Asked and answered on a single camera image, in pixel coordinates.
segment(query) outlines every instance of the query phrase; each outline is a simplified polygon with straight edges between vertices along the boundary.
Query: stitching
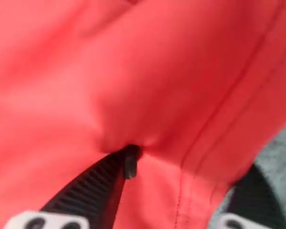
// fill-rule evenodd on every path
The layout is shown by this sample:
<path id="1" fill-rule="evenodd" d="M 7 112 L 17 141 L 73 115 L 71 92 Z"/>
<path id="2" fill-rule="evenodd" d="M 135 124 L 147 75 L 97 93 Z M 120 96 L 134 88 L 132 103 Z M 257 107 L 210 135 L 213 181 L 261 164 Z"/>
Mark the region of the stitching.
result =
<path id="1" fill-rule="evenodd" d="M 275 73 L 280 69 L 286 62 L 286 49 L 284 50 L 279 63 L 270 70 L 269 75 L 265 78 L 264 82 L 259 86 L 257 92 L 251 97 L 251 99 L 248 100 L 246 105 L 243 107 L 243 109 L 239 112 L 239 114 L 235 117 L 234 121 L 227 127 L 227 129 L 219 136 L 219 138 L 211 145 L 210 149 L 207 151 L 206 154 L 211 152 L 220 142 L 221 140 L 229 133 L 229 131 L 236 125 L 237 120 L 246 112 L 246 110 L 249 108 L 250 104 L 258 97 L 259 93 L 270 83 Z M 203 164 L 204 160 L 201 160 L 199 163 L 200 169 L 201 165 Z"/>
<path id="2" fill-rule="evenodd" d="M 242 81 L 242 79 L 244 78 L 245 74 L 247 73 L 247 71 L 249 70 L 249 67 L 252 65 L 255 57 L 257 56 L 257 54 L 259 53 L 259 51 L 261 50 L 261 48 L 263 47 L 265 40 L 266 40 L 266 36 L 272 31 L 272 29 L 274 28 L 275 23 L 277 22 L 279 16 L 282 13 L 282 10 L 284 9 L 286 5 L 286 0 L 281 0 L 280 4 L 277 6 L 276 11 L 273 15 L 273 17 L 270 20 L 270 23 L 267 27 L 267 29 L 265 30 L 265 32 L 260 36 L 260 38 L 258 39 L 258 42 L 256 44 L 256 47 L 253 49 L 251 55 L 249 56 L 248 60 L 246 61 L 244 67 L 242 68 L 239 77 L 235 80 L 235 82 L 231 85 L 230 89 L 226 92 L 226 94 L 224 95 L 223 99 L 221 100 L 221 102 L 218 104 L 218 106 L 215 108 L 215 110 L 213 111 L 213 113 L 210 115 L 210 117 L 208 118 L 208 120 L 205 122 L 205 124 L 203 125 L 203 127 L 201 128 L 201 130 L 199 131 L 197 137 L 193 140 L 193 142 L 191 143 L 191 145 L 189 146 L 188 150 L 186 151 L 186 153 L 184 154 L 184 157 L 182 158 L 181 161 L 181 165 L 180 165 L 180 169 L 181 169 L 181 176 L 180 176 L 180 188 L 179 188 L 179 196 L 178 196 L 178 203 L 177 203 L 177 210 L 176 210 L 176 218 L 175 218 L 175 226 L 174 229 L 177 228 L 177 224 L 178 224 L 178 217 L 179 217 L 179 208 L 180 208 L 180 202 L 181 202 L 181 195 L 182 195 L 182 177 L 184 174 L 184 171 L 182 170 L 182 168 L 184 167 L 184 163 L 189 155 L 189 153 L 191 152 L 191 149 L 193 148 L 193 146 L 195 145 L 195 143 L 197 142 L 197 140 L 201 137 L 201 135 L 203 134 L 204 130 L 210 125 L 211 120 L 213 120 L 213 118 L 219 113 L 220 109 L 223 107 L 224 103 L 226 102 L 226 100 L 231 96 L 234 88 L 236 88 L 236 86 Z M 202 161 L 205 160 L 206 158 L 206 154 L 203 155 L 203 157 L 200 160 L 200 163 L 198 164 L 195 173 L 198 171 L 197 169 L 200 167 L 200 164 Z"/>

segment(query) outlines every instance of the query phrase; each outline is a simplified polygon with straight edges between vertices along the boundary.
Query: gray floor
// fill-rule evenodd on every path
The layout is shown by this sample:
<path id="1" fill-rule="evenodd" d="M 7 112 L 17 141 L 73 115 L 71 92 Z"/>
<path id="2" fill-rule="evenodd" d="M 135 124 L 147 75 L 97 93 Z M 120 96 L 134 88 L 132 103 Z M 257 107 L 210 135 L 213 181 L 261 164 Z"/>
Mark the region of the gray floor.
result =
<path id="1" fill-rule="evenodd" d="M 256 163 L 271 183 L 286 214 L 286 129 L 264 148 Z M 216 229 L 219 216 L 225 210 L 232 192 L 233 190 L 229 191 L 222 205 L 214 213 L 208 229 Z"/>

